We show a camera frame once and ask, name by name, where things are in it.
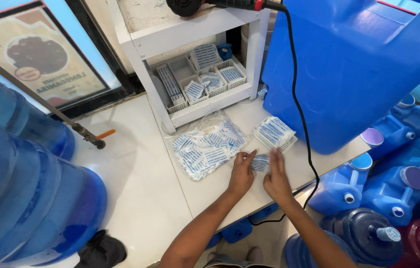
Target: person's right hand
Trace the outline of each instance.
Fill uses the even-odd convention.
[[[295,199],[286,175],[283,154],[278,148],[270,152],[270,168],[271,174],[266,175],[263,181],[266,192],[279,206],[292,203]]]

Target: purple cap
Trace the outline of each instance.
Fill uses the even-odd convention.
[[[378,130],[368,128],[360,135],[362,140],[371,148],[375,148],[384,142],[384,136]]]
[[[406,167],[400,175],[407,186],[414,190],[420,190],[420,168]]]

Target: food poster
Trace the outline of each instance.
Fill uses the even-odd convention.
[[[0,66],[55,107],[107,85],[40,1],[0,13]]]

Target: clear plastic bag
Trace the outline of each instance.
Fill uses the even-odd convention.
[[[218,110],[181,134],[168,136],[174,153],[190,179],[200,181],[235,156],[250,140],[228,115]]]

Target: shelf leg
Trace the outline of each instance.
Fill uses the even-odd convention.
[[[147,72],[146,65],[142,62],[141,56],[137,52],[133,41],[130,40],[125,42],[124,44],[122,44],[122,48],[124,49],[127,58],[129,58],[130,64],[136,71],[140,82],[144,86],[149,97],[150,104],[154,108],[154,111],[156,111],[160,119],[162,119],[162,122],[167,128],[167,131],[169,131],[170,134],[175,133],[176,130],[174,125],[172,124],[171,117],[169,116],[165,105],[162,103],[159,93],[157,93],[157,89],[155,89],[154,83],[152,82],[152,79],[150,78],[150,75]]]
[[[258,83],[260,82],[261,63],[265,50],[266,33],[270,10],[260,11],[260,19],[249,23],[248,53],[246,61],[247,82],[252,85],[250,100],[256,98]]]

